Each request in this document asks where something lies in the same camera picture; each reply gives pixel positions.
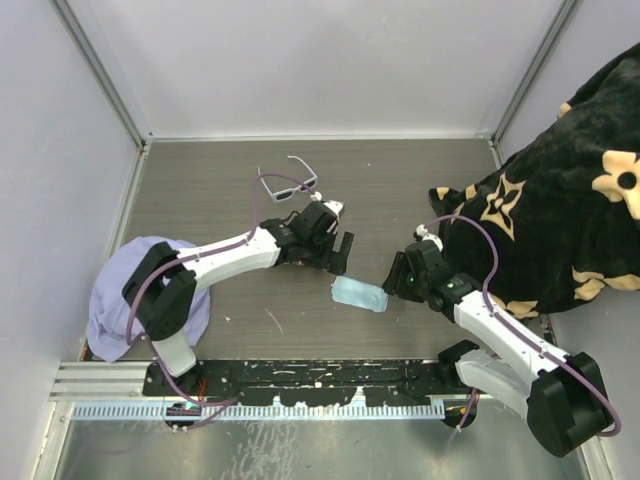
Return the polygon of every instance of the wooden tabletop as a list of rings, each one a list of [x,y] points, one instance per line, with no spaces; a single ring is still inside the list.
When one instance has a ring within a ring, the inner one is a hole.
[[[126,240],[158,235],[205,245],[251,227],[251,186],[263,171],[319,177],[325,199],[345,203],[342,231],[355,234],[347,276],[381,285],[395,252],[434,217],[427,191],[463,189],[495,169],[484,140],[157,142],[144,169]],[[289,186],[269,182],[274,189]],[[274,204],[260,188],[260,219],[286,217],[308,198]],[[249,272],[212,289],[211,321],[199,358],[434,358],[471,335],[426,304],[389,299],[387,311],[341,305],[332,275],[282,266]],[[277,319],[280,328],[271,315]],[[128,358],[148,358],[142,346]]]

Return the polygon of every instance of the white eyeglasses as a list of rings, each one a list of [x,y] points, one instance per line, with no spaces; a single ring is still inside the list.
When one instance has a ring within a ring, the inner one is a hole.
[[[311,167],[309,165],[307,165],[307,162],[305,162],[304,160],[302,160],[300,157],[296,157],[295,155],[287,155],[287,158],[293,158],[295,160],[300,161],[300,163],[302,163],[307,170],[309,170],[309,173],[311,174],[311,177],[308,180],[305,180],[304,185],[310,190],[313,187],[315,187],[318,184],[318,176],[316,175],[316,172],[314,172]],[[260,172],[260,167],[258,167],[258,175],[262,175],[262,172]],[[292,187],[292,188],[286,188],[284,190],[280,190],[278,192],[272,192],[269,189],[269,186],[267,185],[267,182],[264,181],[264,178],[260,179],[262,181],[262,185],[264,185],[265,190],[267,191],[267,193],[269,194],[269,196],[271,197],[271,200],[273,200],[274,202],[284,202],[285,200],[290,199],[291,197],[293,197],[293,195],[296,192],[301,192],[302,190],[306,190],[305,187],[303,187],[302,185],[298,185],[296,187]]]

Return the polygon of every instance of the purple cloth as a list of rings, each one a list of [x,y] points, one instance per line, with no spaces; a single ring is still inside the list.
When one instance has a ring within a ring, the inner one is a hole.
[[[109,259],[93,286],[89,300],[87,341],[91,351],[107,362],[115,362],[129,350],[124,336],[131,309],[122,298],[122,288],[149,248],[160,242],[167,242],[173,249],[194,246],[183,240],[138,237],[123,245]],[[211,296],[208,288],[194,294],[189,318],[184,326],[191,346],[198,343],[209,325],[210,306]],[[133,324],[133,336],[141,332],[142,325],[136,320]]]

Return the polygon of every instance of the floral patterned blanket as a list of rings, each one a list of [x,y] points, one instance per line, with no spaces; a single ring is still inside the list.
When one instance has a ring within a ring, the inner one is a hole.
[[[463,192],[429,192],[436,214],[480,221],[500,256],[490,285],[517,318],[568,310],[605,286],[640,289],[640,44],[600,69],[558,120]],[[441,224],[445,257],[483,280],[486,240],[462,221]]]

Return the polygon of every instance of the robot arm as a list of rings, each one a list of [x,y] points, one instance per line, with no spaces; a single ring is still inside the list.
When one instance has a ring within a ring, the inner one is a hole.
[[[282,264],[344,274],[354,236],[345,232],[340,250],[333,251],[343,213],[344,205],[340,202],[312,201],[301,213],[294,212],[288,219],[265,220],[245,245],[216,255],[205,256],[206,252],[241,242],[247,234],[179,250],[171,249],[164,242],[154,245],[122,290],[129,306],[142,283],[158,268],[176,259],[196,256],[152,282],[136,315],[171,375],[179,377],[196,364],[183,329],[195,291],[250,270]]]
[[[576,379],[533,349],[487,308],[480,286],[455,273],[441,254],[442,242],[420,226],[416,242],[397,252],[383,284],[387,294],[427,302],[485,342],[499,357],[464,341],[439,355],[444,376],[475,387],[526,420],[538,442],[562,457],[613,423],[609,412]],[[600,369],[584,353],[572,356],[539,338],[495,303],[493,308],[542,351],[562,359],[606,397]]]

